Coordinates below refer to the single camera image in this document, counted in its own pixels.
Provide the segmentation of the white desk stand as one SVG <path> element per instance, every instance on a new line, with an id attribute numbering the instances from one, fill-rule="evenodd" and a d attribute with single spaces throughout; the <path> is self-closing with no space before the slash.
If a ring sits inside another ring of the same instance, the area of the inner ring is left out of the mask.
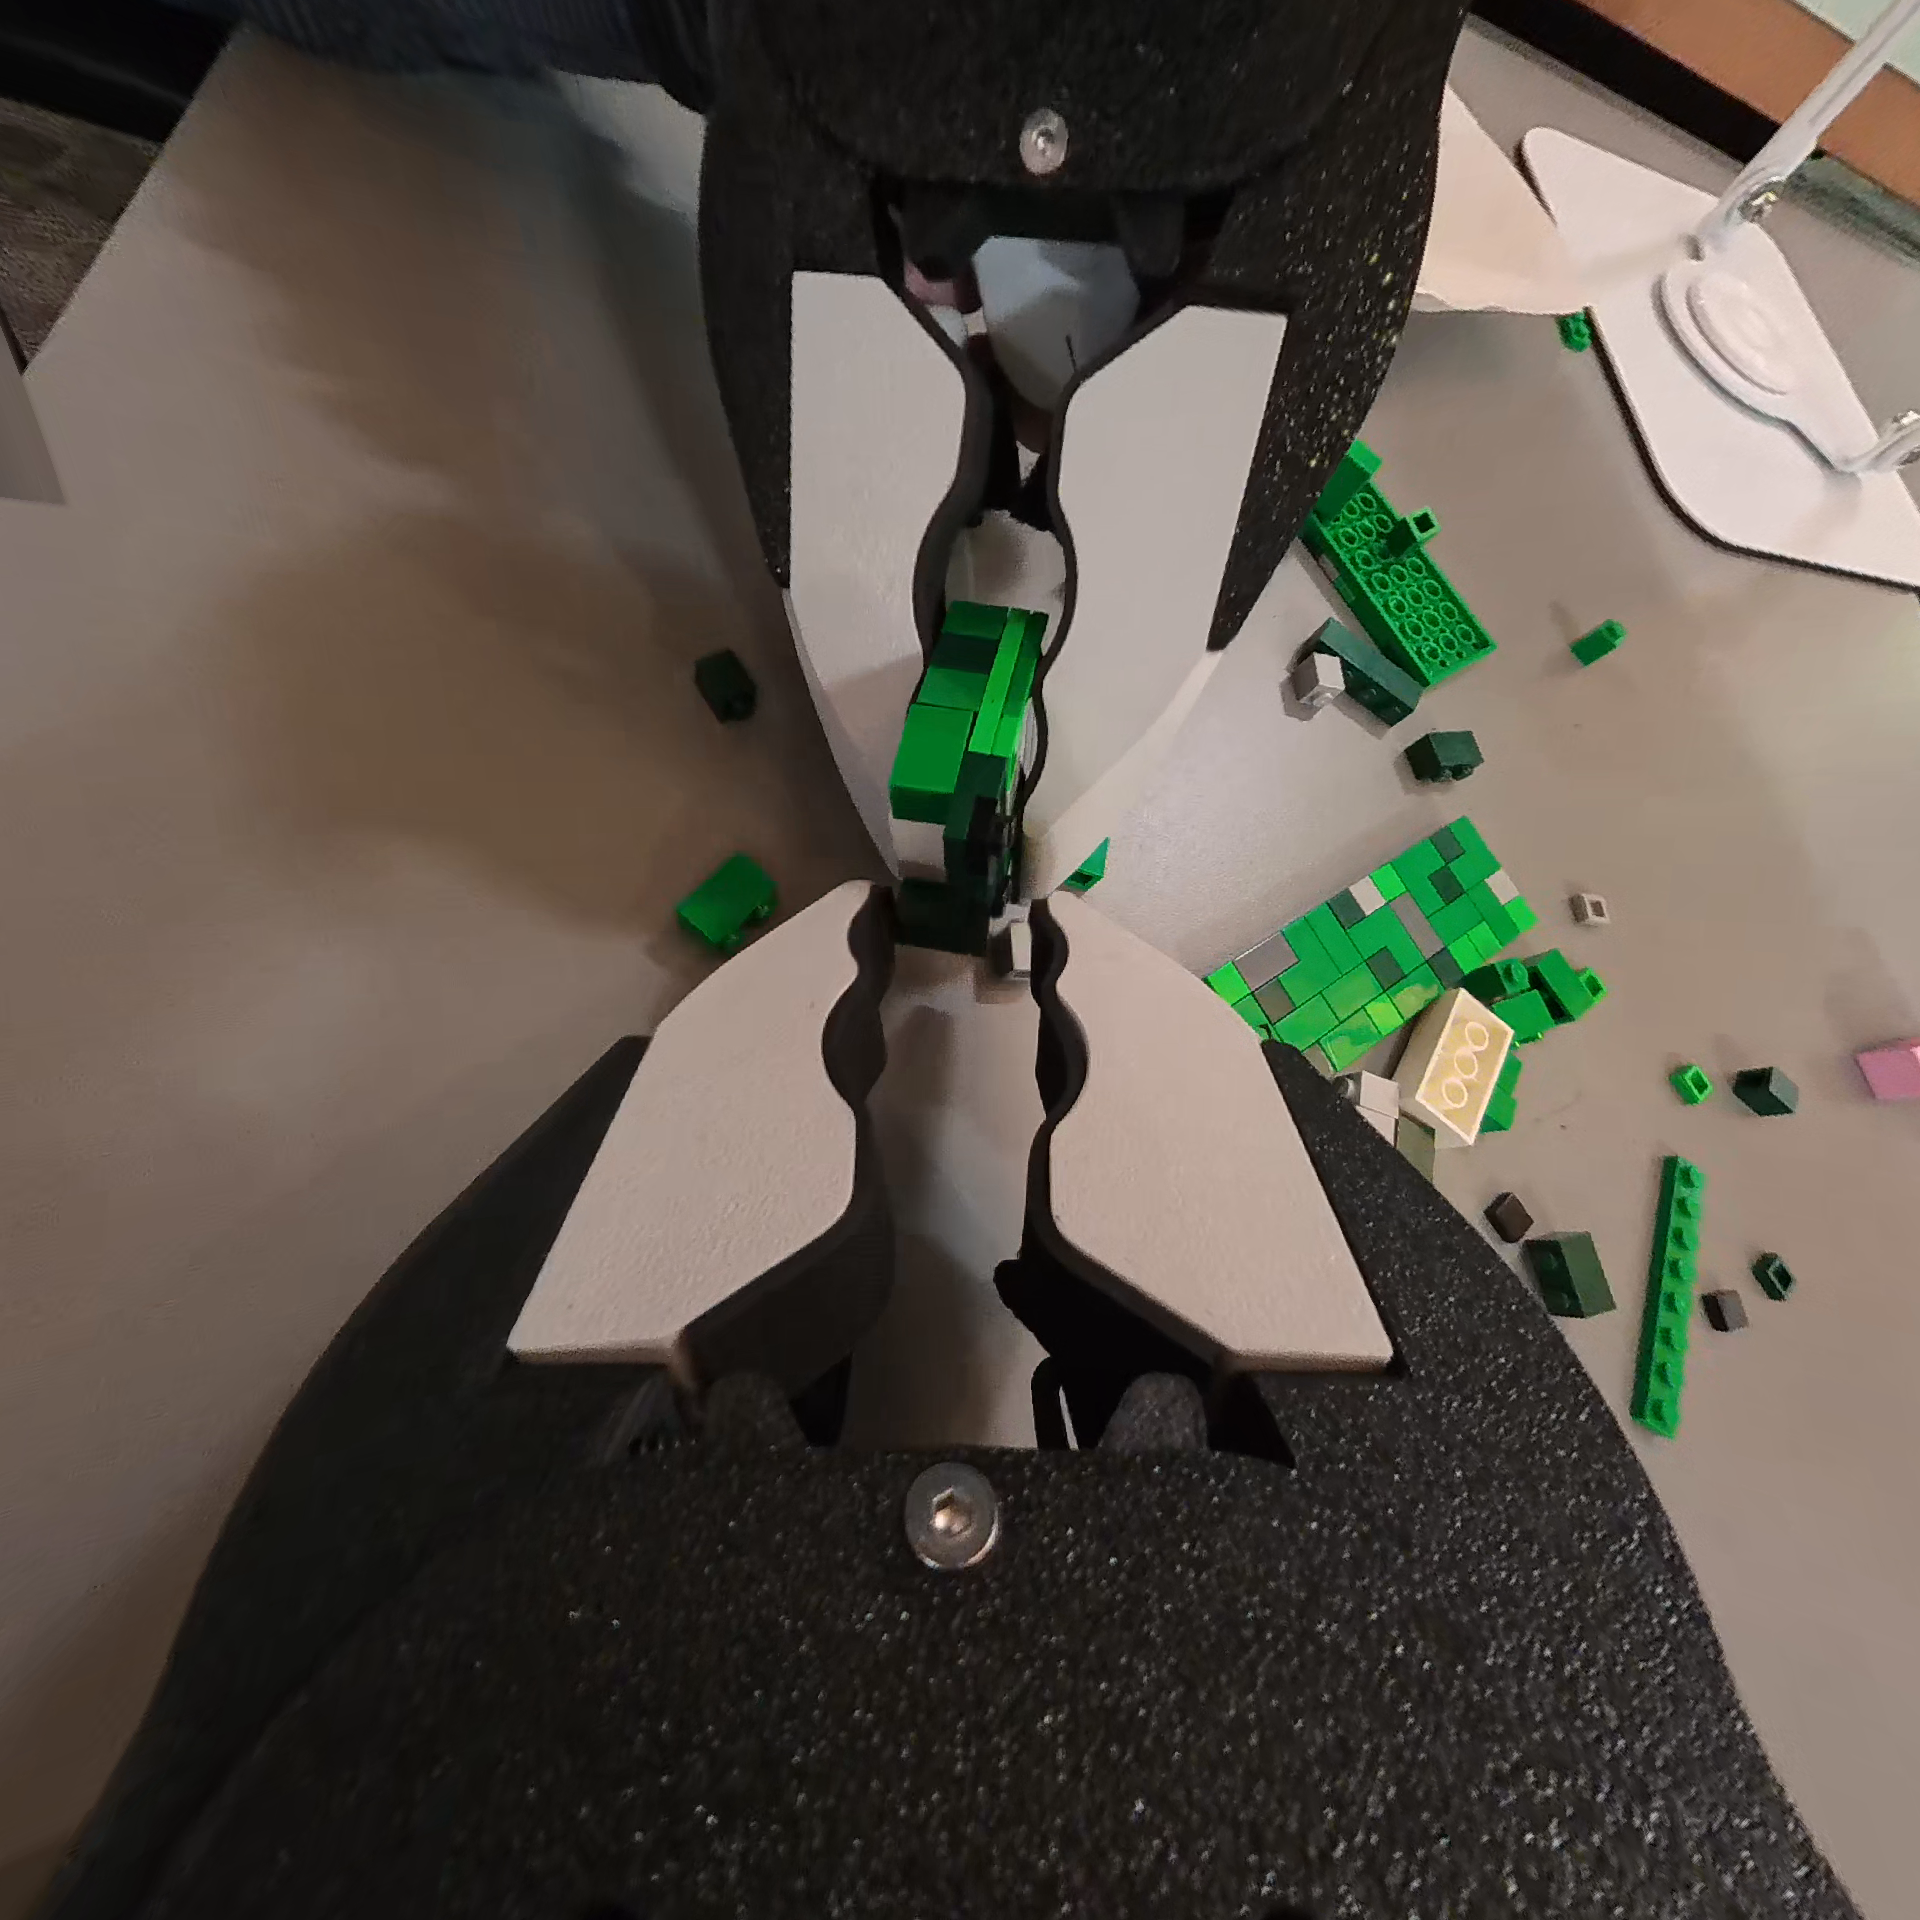
<path id="1" fill-rule="evenodd" d="M 1873 425 L 1763 221 L 1916 11 L 1889 4 L 1716 201 L 1561 130 L 1520 143 L 1671 506 L 1739 553 L 1904 589 L 1919 588 L 1919 509 L 1899 475 L 1916 415 Z"/>

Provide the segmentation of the green plate with round holes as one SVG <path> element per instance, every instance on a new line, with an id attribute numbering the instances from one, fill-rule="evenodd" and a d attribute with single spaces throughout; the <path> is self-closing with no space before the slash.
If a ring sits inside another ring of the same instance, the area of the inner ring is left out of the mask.
<path id="1" fill-rule="evenodd" d="M 1429 552 L 1439 517 L 1400 513 L 1376 483 L 1378 455 L 1356 440 L 1303 521 L 1303 543 L 1365 635 L 1420 685 L 1491 659 L 1484 629 Z"/>

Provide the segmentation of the dark green long brick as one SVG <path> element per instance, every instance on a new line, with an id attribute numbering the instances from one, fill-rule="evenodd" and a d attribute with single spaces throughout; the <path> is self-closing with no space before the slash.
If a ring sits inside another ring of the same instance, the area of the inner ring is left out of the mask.
<path id="1" fill-rule="evenodd" d="M 1330 616 L 1314 632 L 1309 651 L 1336 660 L 1339 691 L 1378 722 L 1394 728 L 1420 706 L 1424 685 L 1371 639 Z"/>

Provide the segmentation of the green brick assembly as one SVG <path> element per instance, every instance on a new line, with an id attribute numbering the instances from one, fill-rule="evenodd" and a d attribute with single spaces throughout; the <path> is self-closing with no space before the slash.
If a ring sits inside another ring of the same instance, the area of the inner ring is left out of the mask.
<path id="1" fill-rule="evenodd" d="M 952 602 L 887 784 L 901 938 L 986 953 L 1017 895 L 1029 706 L 1049 620 Z"/>

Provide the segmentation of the wooden table edge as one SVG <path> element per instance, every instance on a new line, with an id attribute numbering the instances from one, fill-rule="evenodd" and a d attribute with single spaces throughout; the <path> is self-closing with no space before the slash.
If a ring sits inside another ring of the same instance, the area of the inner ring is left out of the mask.
<path id="1" fill-rule="evenodd" d="M 1823 159 L 1842 161 L 1909 201 L 1919 196 L 1919 84 L 1887 69 L 1833 122 L 1818 145 Z"/>

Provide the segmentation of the long narrow green plate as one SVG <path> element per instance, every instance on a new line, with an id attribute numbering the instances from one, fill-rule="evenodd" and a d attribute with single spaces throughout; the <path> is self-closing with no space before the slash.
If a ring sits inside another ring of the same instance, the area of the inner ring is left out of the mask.
<path id="1" fill-rule="evenodd" d="M 1661 1439 L 1675 1439 L 1683 1425 L 1705 1186 L 1691 1159 L 1664 1159 L 1627 1402 L 1629 1418 Z"/>

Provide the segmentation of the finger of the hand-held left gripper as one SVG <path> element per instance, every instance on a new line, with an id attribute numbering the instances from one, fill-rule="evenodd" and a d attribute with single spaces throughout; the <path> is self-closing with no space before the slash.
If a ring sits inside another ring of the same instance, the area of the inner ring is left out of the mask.
<path id="1" fill-rule="evenodd" d="M 890 783 L 924 673 L 916 567 L 970 417 L 962 332 L 876 276 L 799 272 L 792 308 L 789 629 L 880 859 L 932 877 L 932 825 L 897 824 Z"/>
<path id="2" fill-rule="evenodd" d="M 1060 890 L 1162 768 L 1213 675 L 1210 639 L 1287 321 L 1181 304 L 1083 375 L 1053 504 L 1073 609 L 1040 685 L 1027 887 Z"/>

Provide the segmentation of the green tiled brick panel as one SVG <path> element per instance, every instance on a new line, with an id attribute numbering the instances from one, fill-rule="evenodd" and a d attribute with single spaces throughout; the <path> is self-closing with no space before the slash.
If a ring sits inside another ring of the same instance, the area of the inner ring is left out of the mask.
<path id="1" fill-rule="evenodd" d="M 1324 1075 L 1380 1045 L 1498 962 L 1538 914 L 1477 825 L 1459 818 L 1207 973 L 1261 1041 Z"/>

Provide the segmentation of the white brick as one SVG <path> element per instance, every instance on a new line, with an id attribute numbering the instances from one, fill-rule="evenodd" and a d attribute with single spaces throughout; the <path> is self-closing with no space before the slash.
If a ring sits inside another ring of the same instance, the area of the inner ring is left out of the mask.
<path id="1" fill-rule="evenodd" d="M 1472 1148 L 1513 1048 L 1515 1029 L 1455 988 L 1408 1029 L 1394 1075 L 1402 1116 L 1432 1129 L 1441 1148 Z"/>
<path id="2" fill-rule="evenodd" d="M 1056 536 L 1008 513 L 988 513 L 954 543 L 945 593 L 948 602 L 1040 611 L 1059 620 L 1065 575 L 1065 552 Z"/>

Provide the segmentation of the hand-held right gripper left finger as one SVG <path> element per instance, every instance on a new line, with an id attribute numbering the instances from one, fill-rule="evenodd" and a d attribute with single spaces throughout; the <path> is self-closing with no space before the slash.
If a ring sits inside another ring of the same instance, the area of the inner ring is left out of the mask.
<path id="1" fill-rule="evenodd" d="M 809 1392 L 873 1328 L 897 1232 L 871 1096 L 893 895 L 834 887 L 692 989 L 648 1041 L 509 1356 L 640 1362 Z"/>

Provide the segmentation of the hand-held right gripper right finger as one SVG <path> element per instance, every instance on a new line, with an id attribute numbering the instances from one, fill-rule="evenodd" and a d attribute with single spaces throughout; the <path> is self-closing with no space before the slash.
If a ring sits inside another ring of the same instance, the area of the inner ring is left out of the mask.
<path id="1" fill-rule="evenodd" d="M 1146 1377 L 1378 1377 L 1394 1341 L 1256 1029 L 1081 896 L 1032 908 L 1042 1122 L 1002 1301 L 1071 1433 Z"/>

